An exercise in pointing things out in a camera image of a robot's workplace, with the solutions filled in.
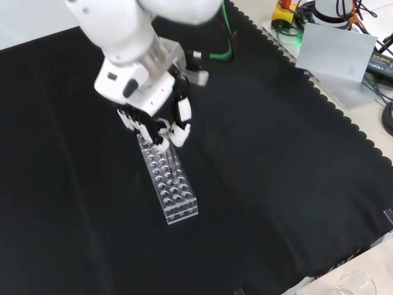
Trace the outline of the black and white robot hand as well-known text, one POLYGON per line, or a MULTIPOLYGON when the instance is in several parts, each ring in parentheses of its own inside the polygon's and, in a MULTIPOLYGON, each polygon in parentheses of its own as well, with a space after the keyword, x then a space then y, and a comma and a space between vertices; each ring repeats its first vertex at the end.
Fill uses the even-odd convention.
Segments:
POLYGON ((138 131, 159 151, 172 143, 181 148, 191 131, 192 107, 188 85, 181 85, 177 64, 151 79, 141 63, 118 66, 105 58, 95 90, 117 105, 126 128, 138 131))

